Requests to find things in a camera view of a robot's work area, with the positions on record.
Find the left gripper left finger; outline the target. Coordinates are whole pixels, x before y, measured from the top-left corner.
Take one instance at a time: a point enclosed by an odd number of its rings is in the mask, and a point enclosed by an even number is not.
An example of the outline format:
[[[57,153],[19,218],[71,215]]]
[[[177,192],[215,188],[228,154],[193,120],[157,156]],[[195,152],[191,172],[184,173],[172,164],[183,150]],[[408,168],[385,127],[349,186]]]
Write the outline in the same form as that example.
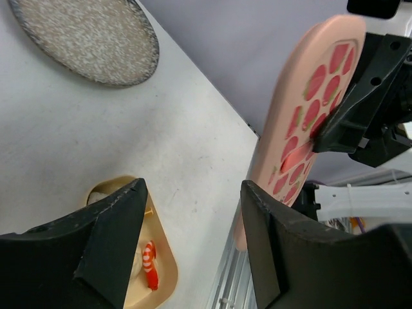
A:
[[[138,178],[22,234],[1,236],[2,308],[122,308],[148,197]]]

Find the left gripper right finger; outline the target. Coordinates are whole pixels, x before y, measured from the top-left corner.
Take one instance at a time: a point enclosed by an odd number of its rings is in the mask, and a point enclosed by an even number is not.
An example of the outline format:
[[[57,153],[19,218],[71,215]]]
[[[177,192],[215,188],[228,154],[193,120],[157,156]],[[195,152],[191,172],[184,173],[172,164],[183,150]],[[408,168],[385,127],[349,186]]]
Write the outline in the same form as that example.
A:
[[[258,308],[411,307],[411,225],[354,236],[250,180],[241,185],[241,210]]]

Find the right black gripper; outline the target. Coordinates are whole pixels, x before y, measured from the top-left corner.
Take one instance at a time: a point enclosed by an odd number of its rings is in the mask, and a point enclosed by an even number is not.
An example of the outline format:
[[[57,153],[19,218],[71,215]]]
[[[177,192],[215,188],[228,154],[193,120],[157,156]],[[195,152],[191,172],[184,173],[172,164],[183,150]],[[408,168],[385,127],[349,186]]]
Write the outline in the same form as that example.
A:
[[[315,153],[352,153],[378,167],[411,148],[401,127],[411,121],[411,39],[367,33],[340,105],[314,137]]]

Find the rice ball toy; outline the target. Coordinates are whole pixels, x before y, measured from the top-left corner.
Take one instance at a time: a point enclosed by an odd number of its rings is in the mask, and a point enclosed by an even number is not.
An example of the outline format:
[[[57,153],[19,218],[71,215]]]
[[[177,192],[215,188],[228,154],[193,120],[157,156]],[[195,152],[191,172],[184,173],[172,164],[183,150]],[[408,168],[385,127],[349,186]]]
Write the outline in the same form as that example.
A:
[[[106,198],[107,196],[108,196],[108,194],[106,194],[106,193],[91,192],[88,196],[88,201],[87,201],[86,205],[91,205],[93,203],[96,203],[96,202]],[[140,273],[141,269],[142,269],[142,250],[140,248],[140,245],[137,244],[129,280],[130,281],[135,280],[135,278]]]

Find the pink perforated lid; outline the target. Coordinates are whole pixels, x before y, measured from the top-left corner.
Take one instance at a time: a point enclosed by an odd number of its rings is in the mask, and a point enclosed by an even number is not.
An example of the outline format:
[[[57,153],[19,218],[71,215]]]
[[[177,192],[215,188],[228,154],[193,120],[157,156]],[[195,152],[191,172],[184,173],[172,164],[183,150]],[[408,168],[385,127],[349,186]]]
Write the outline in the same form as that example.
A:
[[[288,207],[317,158],[315,136],[342,102],[365,37],[363,18],[335,15],[305,33],[278,76],[247,178]]]

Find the shrimp toy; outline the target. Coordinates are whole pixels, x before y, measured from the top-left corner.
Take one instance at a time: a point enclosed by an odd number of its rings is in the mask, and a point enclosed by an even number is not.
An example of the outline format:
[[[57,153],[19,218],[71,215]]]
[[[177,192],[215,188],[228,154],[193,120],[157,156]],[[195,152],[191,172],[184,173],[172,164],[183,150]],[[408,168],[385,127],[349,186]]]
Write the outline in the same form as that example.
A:
[[[158,290],[159,277],[155,265],[156,247],[153,241],[149,241],[142,253],[142,266],[145,272],[147,285],[151,290]]]

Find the yellow lunch box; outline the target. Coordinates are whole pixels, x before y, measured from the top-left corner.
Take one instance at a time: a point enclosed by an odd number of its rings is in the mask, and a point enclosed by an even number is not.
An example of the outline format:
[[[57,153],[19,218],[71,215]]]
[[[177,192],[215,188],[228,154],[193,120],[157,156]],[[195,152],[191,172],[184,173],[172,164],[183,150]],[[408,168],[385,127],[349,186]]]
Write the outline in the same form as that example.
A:
[[[125,308],[160,308],[172,296],[178,282],[176,260],[150,194],[147,195],[136,251],[143,251],[148,241],[152,241],[156,248],[154,264],[159,278],[158,289],[153,291],[148,287],[143,270],[134,270],[127,288]]]

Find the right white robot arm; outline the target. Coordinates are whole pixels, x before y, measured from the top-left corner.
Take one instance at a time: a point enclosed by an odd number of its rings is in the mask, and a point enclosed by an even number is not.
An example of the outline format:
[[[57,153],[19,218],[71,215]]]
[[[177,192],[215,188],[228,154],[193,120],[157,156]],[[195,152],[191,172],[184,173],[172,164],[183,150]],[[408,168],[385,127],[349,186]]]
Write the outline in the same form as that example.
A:
[[[320,152],[346,153],[370,167],[411,172],[411,39],[368,33],[341,105],[315,138]],[[293,208],[313,220],[411,215],[411,184],[306,183]]]

